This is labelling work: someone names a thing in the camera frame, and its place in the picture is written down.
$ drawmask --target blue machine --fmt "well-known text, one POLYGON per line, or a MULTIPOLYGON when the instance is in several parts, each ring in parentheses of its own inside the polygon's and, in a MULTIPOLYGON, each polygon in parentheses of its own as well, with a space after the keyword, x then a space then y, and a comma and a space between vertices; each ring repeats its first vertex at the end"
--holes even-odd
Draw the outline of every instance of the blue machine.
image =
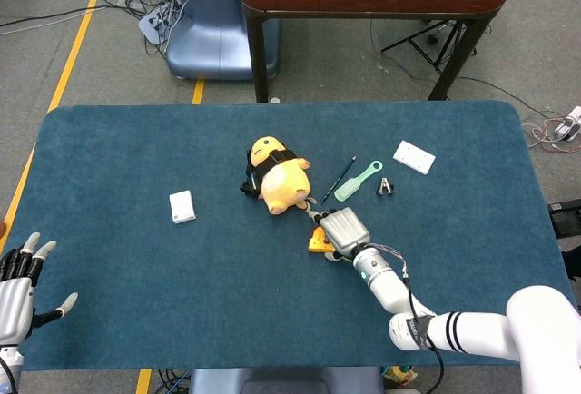
MULTIPOLYGON (((268 76, 278 70, 280 29, 278 19, 264 23, 268 76)), ((183 78, 252 79, 241 0, 190 0, 172 30, 166 59, 172 74, 183 78)))

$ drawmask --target blue table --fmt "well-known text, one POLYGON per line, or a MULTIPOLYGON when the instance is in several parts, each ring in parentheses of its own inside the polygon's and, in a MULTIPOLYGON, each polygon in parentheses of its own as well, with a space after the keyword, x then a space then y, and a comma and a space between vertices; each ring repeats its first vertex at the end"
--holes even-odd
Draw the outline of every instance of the blue table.
POLYGON ((352 155, 351 176, 383 161, 377 180, 325 206, 350 206, 373 241, 402 251, 432 310, 503 313, 532 284, 573 301, 507 103, 61 108, 39 133, 8 247, 31 231, 59 241, 37 309, 80 297, 26 342, 27 368, 434 363, 391 344, 389 315, 348 263, 307 253, 304 212, 272 217, 240 192, 246 150, 265 134, 310 161, 319 198, 352 155), (391 158, 401 140, 436 155, 427 176, 391 158), (395 183, 393 196, 375 195, 380 176, 395 183), (175 225, 168 195, 182 190, 197 219, 175 225))

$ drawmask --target yellow stuffed toy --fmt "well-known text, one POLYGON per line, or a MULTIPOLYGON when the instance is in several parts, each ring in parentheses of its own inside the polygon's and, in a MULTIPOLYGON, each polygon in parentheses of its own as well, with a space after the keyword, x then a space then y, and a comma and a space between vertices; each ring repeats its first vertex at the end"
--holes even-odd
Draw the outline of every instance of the yellow stuffed toy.
POLYGON ((282 214, 290 206, 305 209, 309 178, 304 172, 310 164, 274 137, 262 137, 248 151, 248 180, 241 190, 264 199, 269 212, 282 214))

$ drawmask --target black pen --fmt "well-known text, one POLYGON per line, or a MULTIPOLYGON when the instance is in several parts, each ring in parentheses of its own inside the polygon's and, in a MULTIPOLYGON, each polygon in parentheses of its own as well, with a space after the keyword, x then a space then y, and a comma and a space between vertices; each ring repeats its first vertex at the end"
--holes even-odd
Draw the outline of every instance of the black pen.
POLYGON ((329 188, 329 190, 325 193, 325 195, 323 196, 323 200, 320 201, 321 204, 323 204, 327 200, 327 198, 330 196, 330 194, 333 192, 333 190, 335 190, 335 187, 337 186, 337 184, 341 181, 341 179, 343 179, 343 176, 345 176, 345 173, 347 172, 347 170, 355 162, 355 158, 357 158, 357 156, 354 156, 353 158, 351 158, 350 163, 347 164, 347 167, 345 167, 345 170, 343 171, 343 173, 341 174, 341 176, 339 178, 337 178, 337 181, 335 181, 335 183, 333 183, 331 185, 331 187, 329 188))

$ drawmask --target small white box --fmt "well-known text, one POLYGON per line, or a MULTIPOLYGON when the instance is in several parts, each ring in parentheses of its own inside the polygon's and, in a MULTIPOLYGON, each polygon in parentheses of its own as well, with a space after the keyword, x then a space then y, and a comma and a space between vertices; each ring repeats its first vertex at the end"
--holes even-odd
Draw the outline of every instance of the small white box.
POLYGON ((422 174, 428 174, 436 157, 431 153, 422 151, 413 144, 402 141, 397 151, 393 154, 393 159, 422 174))
POLYGON ((170 205, 172 207, 172 219, 174 223, 187 222, 188 220, 194 220, 196 218, 190 190, 170 194, 170 205))

